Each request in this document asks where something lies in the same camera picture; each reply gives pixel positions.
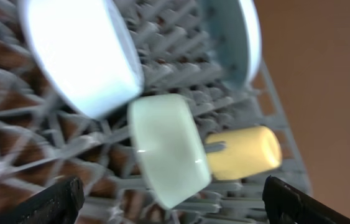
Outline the light blue plate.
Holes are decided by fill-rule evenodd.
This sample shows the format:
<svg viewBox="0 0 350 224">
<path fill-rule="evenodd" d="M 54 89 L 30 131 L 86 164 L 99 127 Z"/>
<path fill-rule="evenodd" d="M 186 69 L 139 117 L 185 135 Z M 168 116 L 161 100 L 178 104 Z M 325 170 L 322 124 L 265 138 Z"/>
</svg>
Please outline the light blue plate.
<svg viewBox="0 0 350 224">
<path fill-rule="evenodd" d="M 217 40 L 213 58 L 224 68 L 223 84 L 238 90 L 256 77 L 262 60 L 262 35 L 253 0 L 200 0 L 203 29 Z"/>
</svg>

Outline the light blue bowl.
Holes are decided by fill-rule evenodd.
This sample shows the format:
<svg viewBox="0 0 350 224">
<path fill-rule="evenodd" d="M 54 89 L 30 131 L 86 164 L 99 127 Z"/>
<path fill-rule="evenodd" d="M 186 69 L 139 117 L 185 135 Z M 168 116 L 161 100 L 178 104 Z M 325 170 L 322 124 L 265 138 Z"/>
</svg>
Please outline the light blue bowl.
<svg viewBox="0 0 350 224">
<path fill-rule="evenodd" d="M 35 62 L 71 109 L 99 119 L 142 93 L 144 74 L 112 0 L 20 0 Z"/>
</svg>

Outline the yellow plastic cup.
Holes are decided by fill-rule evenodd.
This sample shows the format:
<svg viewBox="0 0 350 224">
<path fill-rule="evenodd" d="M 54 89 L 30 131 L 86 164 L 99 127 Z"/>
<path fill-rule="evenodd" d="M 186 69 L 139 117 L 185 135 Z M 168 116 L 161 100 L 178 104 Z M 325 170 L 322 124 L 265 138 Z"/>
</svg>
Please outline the yellow plastic cup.
<svg viewBox="0 0 350 224">
<path fill-rule="evenodd" d="M 225 148 L 207 153 L 208 164 L 218 180 L 236 180 L 276 169 L 282 151 L 274 132 L 266 126 L 210 134 L 208 144 L 224 142 Z"/>
</svg>

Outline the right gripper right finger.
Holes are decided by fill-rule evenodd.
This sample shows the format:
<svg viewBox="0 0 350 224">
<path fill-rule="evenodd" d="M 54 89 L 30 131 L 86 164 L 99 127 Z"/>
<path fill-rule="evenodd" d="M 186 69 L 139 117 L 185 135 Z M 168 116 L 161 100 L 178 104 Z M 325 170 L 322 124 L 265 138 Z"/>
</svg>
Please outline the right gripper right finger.
<svg viewBox="0 0 350 224">
<path fill-rule="evenodd" d="M 350 218 L 277 177 L 266 178 L 262 199 L 270 224 L 350 224 Z"/>
</svg>

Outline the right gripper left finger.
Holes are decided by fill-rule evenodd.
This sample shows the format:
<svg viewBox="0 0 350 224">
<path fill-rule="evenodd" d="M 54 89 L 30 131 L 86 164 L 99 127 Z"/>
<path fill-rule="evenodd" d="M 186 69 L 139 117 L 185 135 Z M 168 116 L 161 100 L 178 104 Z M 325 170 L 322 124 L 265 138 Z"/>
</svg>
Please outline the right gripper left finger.
<svg viewBox="0 0 350 224">
<path fill-rule="evenodd" d="M 0 224 L 74 224 L 84 202 L 82 180 L 71 176 L 0 214 Z"/>
</svg>

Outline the grey dishwasher rack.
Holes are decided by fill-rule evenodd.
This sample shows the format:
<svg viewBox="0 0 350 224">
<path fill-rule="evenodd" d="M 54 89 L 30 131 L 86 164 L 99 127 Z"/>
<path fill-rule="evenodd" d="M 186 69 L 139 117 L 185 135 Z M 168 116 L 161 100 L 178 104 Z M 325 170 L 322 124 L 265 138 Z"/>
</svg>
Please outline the grey dishwasher rack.
<svg viewBox="0 0 350 224">
<path fill-rule="evenodd" d="M 85 202 L 75 223 L 268 223 L 262 193 L 277 177 L 305 194 L 311 184 L 262 58 L 255 79 L 233 90 L 213 58 L 217 40 L 203 29 L 199 1 L 114 1 L 143 74 L 142 93 L 91 119 L 73 109 L 47 80 L 24 38 L 18 1 L 0 1 L 0 214 L 71 176 Z M 128 126 L 128 106 L 145 96 L 179 94 L 191 110 L 205 153 L 210 134 L 266 126 L 279 140 L 280 167 L 211 182 L 172 209 L 145 183 Z"/>
</svg>

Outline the green bowl with rice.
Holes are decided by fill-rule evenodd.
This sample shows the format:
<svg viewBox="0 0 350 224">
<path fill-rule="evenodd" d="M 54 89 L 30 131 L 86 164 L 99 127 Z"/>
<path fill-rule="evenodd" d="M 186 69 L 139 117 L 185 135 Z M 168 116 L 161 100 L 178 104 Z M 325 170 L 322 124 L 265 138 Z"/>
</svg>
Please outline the green bowl with rice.
<svg viewBox="0 0 350 224">
<path fill-rule="evenodd" d="M 128 106 L 136 161 L 155 201 L 172 209 L 211 182 L 205 149 L 186 99 L 145 96 Z"/>
</svg>

